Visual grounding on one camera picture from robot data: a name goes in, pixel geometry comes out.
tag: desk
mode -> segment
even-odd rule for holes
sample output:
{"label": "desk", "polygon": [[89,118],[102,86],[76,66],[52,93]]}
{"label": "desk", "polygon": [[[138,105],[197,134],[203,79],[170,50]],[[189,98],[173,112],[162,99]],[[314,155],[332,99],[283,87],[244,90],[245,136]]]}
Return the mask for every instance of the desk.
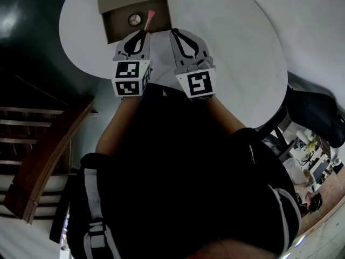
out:
{"label": "desk", "polygon": [[[169,0],[172,25],[203,38],[217,66],[217,97],[246,126],[267,122],[280,107],[287,70],[278,37],[254,0]],[[60,15],[62,46],[71,62],[110,79],[117,43],[107,45],[96,0],[66,0]],[[151,37],[151,83],[181,89],[169,32]]]}

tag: chair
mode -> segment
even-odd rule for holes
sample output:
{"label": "chair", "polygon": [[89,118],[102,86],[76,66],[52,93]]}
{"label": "chair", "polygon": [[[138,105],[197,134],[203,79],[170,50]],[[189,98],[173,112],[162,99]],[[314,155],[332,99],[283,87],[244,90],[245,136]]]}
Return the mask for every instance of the chair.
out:
{"label": "chair", "polygon": [[339,148],[345,143],[345,120],[337,113],[333,98],[288,88],[284,103],[292,121],[309,128],[331,147]]}
{"label": "chair", "polygon": [[290,152],[290,150],[295,145],[294,140],[291,141],[289,144],[286,143],[278,127],[278,125],[284,120],[286,115],[287,115],[286,107],[285,107],[285,103],[283,103],[279,111],[266,124],[258,128],[258,136],[261,140],[264,140],[266,137],[268,137],[271,134],[272,131],[275,131],[277,138],[279,140],[279,144],[281,145],[278,158],[282,162],[284,158],[286,157],[286,155]]}

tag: white wall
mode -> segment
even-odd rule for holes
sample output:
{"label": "white wall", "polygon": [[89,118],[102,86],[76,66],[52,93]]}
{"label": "white wall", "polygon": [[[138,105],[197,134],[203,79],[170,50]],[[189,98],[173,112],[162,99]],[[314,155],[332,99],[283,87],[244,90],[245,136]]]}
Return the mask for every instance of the white wall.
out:
{"label": "white wall", "polygon": [[289,72],[324,86],[345,108],[345,0],[255,0],[272,22]]}

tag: person sitting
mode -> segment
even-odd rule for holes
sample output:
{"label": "person sitting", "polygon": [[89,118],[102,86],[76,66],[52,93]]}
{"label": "person sitting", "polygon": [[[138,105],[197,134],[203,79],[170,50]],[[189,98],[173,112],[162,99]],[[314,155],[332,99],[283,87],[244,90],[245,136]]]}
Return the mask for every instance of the person sitting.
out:
{"label": "person sitting", "polygon": [[302,217],[319,210],[322,206],[322,196],[320,193],[315,194],[312,189],[316,182],[311,172],[302,170],[296,158],[286,160],[283,165],[295,188]]}

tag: pink marker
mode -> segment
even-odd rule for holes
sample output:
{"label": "pink marker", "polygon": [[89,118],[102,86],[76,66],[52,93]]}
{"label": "pink marker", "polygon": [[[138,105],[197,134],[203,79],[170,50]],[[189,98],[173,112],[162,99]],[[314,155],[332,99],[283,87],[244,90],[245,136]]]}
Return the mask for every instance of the pink marker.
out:
{"label": "pink marker", "polygon": [[147,32],[149,30],[151,20],[155,16],[155,14],[156,14],[156,11],[149,10],[149,15],[148,15],[148,18],[147,18],[147,21],[146,21],[146,25],[145,25],[145,29],[144,29],[145,32]]}

